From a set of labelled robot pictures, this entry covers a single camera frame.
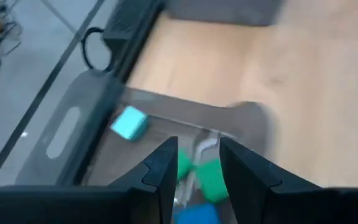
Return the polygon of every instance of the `wooden surface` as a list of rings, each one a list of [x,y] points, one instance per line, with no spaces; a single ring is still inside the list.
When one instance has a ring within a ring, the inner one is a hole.
[[[264,103],[278,118],[274,162],[322,186],[358,186],[358,1],[287,0],[270,27],[162,15],[129,85]]]

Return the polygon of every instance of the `gray floor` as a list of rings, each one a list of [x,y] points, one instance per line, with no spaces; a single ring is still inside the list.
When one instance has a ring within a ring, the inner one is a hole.
[[[49,2],[72,26],[79,28],[96,0],[49,0]],[[116,0],[105,1],[92,20],[91,26],[103,27],[115,4]],[[0,150],[74,37],[73,33],[39,0],[22,0],[13,12],[23,27],[22,44],[11,54],[2,58]],[[89,46],[92,48],[89,53],[92,61],[101,67],[107,64],[109,53],[99,37],[91,37]],[[15,177],[15,174],[18,173],[19,167],[15,164],[23,163],[23,160],[26,159],[26,155],[35,145],[70,83],[85,70],[80,48],[77,46],[27,126],[26,135],[20,138],[4,164],[5,168],[11,172],[11,176]],[[0,185],[14,181],[7,178],[9,175],[3,175],[3,177],[0,178]]]

